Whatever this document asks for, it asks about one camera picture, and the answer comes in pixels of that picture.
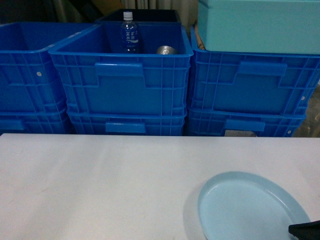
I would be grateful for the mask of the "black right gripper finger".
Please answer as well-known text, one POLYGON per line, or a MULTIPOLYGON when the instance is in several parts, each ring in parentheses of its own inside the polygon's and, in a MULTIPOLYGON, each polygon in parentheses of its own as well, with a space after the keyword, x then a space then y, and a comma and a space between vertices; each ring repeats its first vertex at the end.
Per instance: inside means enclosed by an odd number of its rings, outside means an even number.
POLYGON ((288 227, 288 232, 299 240, 319 240, 320 221, 292 224, 288 227))

